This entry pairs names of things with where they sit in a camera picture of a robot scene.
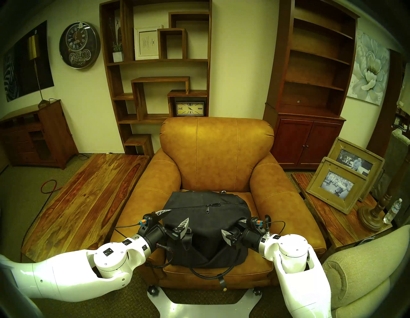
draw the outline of carpet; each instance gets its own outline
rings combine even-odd
[[[9,166],[0,174],[0,254],[12,261],[20,261],[20,245],[25,231],[48,196],[40,192],[41,185],[49,179],[55,179],[58,182],[57,186],[61,187],[84,162],[78,157],[73,157],[65,170]],[[289,178],[291,173],[292,171],[287,171]],[[53,186],[54,184],[50,182],[43,190],[50,191]],[[30,262],[30,260],[23,256],[23,262]],[[33,299],[33,301],[44,316],[50,318],[158,318],[159,312],[147,297],[147,287],[139,271],[135,270],[131,282],[126,287],[99,298],[77,303],[51,299]],[[245,290],[226,292],[169,288],[163,290],[171,301],[180,304],[234,304],[245,293]],[[291,317],[279,286],[263,287],[262,292],[263,296],[252,310],[251,318]]]

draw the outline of wooden coffee table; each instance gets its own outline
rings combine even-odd
[[[21,252],[40,262],[109,242],[149,161],[149,156],[93,155],[38,216]]]

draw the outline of floor lamp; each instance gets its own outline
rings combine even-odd
[[[397,105],[406,113],[410,113],[410,63],[406,65],[403,84],[401,86],[399,100]],[[410,165],[410,145],[408,147],[407,155],[398,169],[396,175],[392,178],[386,193],[377,203],[374,208],[370,206],[362,206],[359,209],[359,219],[370,231],[378,232],[383,225],[383,219],[380,217],[380,212],[389,204],[392,195],[394,195],[400,187],[401,182],[406,174],[407,168]]]
[[[31,61],[34,60],[34,71],[36,72],[37,83],[39,85],[39,91],[41,96],[41,102],[39,103],[39,108],[50,104],[50,101],[46,101],[43,99],[43,94],[41,93],[40,82],[39,82],[39,75],[37,74],[37,65],[36,59],[40,56],[40,48],[39,48],[39,36],[35,34],[28,38],[28,59]]]

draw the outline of clock face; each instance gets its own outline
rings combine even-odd
[[[70,24],[60,37],[60,55],[70,67],[82,69],[95,62],[100,54],[97,30],[86,22]]]
[[[204,116],[204,102],[176,102],[178,116]]]

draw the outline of wall clock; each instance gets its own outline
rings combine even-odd
[[[97,30],[86,22],[70,24],[60,37],[60,55],[74,69],[93,64],[100,54],[100,37]]]

